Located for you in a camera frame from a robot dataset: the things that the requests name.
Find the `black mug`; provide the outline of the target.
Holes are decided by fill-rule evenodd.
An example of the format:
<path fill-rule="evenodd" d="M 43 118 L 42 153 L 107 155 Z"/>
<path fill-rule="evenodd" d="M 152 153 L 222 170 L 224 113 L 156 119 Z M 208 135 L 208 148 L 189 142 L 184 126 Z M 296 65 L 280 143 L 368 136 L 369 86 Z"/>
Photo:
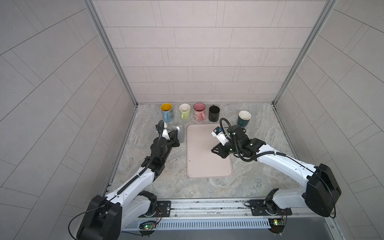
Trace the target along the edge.
<path fill-rule="evenodd" d="M 220 117 L 220 108 L 218 106 L 212 105 L 209 107 L 209 121 L 217 122 Z"/>

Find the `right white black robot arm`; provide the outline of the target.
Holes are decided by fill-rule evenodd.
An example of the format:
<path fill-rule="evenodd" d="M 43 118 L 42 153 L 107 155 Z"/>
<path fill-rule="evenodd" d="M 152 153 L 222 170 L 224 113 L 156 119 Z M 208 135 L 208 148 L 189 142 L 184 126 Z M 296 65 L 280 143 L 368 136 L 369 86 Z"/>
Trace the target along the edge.
<path fill-rule="evenodd" d="M 273 189 L 267 197 L 250 207 L 259 213 L 275 216 L 290 208 L 309 208 L 322 217 L 335 217 L 335 207 L 342 191 L 332 170 L 324 164 L 314 166 L 291 158 L 257 138 L 249 139 L 244 130 L 235 125 L 216 127 L 213 137 L 219 144 L 212 153 L 226 158 L 230 154 L 244 162 L 260 162 L 273 167 L 295 180 L 300 187 L 291 190 Z"/>

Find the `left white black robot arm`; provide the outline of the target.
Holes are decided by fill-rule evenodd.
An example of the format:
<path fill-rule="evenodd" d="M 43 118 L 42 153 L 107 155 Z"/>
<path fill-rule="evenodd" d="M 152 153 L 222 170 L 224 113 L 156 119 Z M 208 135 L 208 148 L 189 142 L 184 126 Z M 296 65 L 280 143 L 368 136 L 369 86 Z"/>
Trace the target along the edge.
<path fill-rule="evenodd" d="M 141 215 L 153 216 L 157 211 L 157 196 L 145 191 L 165 168 L 174 147 L 179 147 L 177 129 L 164 130 L 154 139 L 151 155 L 124 185 L 110 194 L 95 196 L 89 203 L 74 240 L 116 240 L 122 230 Z"/>

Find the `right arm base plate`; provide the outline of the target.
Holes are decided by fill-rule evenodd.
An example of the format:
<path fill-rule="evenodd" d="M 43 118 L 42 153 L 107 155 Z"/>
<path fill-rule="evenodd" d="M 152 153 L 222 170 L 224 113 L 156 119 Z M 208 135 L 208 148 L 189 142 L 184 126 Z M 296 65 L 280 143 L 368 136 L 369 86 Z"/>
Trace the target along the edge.
<path fill-rule="evenodd" d="M 251 209 L 253 216 L 291 216 L 290 208 L 281 209 L 273 201 L 249 200 L 244 205 Z"/>

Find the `pink mug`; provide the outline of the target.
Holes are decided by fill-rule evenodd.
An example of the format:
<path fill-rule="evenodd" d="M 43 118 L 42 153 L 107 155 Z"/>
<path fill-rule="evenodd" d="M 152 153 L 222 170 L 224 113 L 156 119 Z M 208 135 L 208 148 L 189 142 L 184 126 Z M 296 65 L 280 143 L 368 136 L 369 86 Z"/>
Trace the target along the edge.
<path fill-rule="evenodd" d="M 196 121 L 201 122 L 206 119 L 206 105 L 203 103 L 194 104 L 194 118 Z"/>

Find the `light green mug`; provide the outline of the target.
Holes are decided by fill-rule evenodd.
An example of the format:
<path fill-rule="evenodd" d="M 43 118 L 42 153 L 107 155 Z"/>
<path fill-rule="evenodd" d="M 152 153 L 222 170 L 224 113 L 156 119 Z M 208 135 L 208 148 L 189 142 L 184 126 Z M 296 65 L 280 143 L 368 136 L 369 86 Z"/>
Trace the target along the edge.
<path fill-rule="evenodd" d="M 179 106 L 179 111 L 182 120 L 188 120 L 191 115 L 191 106 L 189 104 L 181 104 Z"/>

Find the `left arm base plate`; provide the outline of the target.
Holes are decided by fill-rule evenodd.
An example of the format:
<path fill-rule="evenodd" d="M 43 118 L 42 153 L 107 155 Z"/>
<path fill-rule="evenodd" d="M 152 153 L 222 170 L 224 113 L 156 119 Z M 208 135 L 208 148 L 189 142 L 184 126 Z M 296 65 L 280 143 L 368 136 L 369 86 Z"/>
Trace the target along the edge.
<path fill-rule="evenodd" d="M 156 204 L 150 203 L 149 210 L 140 216 L 140 218 L 169 217 L 171 211 L 171 201 L 157 201 Z"/>

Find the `blue butterfly mug yellow inside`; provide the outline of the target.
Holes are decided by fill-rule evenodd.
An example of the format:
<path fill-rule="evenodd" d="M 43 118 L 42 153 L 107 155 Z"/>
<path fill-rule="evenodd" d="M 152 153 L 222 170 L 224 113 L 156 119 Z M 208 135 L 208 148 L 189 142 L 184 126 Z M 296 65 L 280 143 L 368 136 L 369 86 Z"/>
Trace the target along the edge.
<path fill-rule="evenodd" d="M 161 111 L 165 123 L 169 123 L 174 119 L 173 105 L 170 103 L 162 104 Z"/>

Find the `dark green mug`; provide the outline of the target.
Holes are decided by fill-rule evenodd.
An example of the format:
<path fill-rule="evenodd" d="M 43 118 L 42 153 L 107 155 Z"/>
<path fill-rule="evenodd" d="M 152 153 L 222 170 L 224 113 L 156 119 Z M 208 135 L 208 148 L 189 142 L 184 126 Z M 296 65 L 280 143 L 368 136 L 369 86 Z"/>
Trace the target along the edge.
<path fill-rule="evenodd" d="M 249 124 L 251 117 L 252 115 L 248 111 L 240 111 L 238 114 L 237 125 L 245 128 Z"/>

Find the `grey mug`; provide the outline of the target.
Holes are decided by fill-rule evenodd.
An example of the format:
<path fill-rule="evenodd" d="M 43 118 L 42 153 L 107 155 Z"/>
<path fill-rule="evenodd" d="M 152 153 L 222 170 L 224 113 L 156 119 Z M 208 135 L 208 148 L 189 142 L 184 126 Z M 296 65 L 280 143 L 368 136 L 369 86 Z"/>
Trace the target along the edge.
<path fill-rule="evenodd" d="M 176 126 L 176 130 L 178 131 L 178 140 L 179 143 L 183 143 L 185 141 L 185 126 Z"/>

